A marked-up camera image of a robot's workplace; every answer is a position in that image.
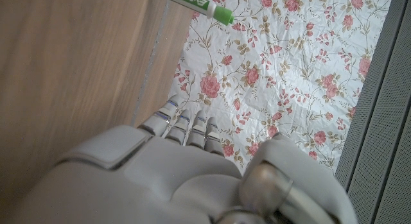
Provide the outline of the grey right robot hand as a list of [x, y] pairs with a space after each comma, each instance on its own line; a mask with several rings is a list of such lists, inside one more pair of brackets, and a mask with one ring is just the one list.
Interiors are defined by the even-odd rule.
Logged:
[[9, 223], [356, 223], [336, 178], [285, 134], [241, 173], [216, 119], [172, 96], [138, 127], [117, 126], [64, 153]]

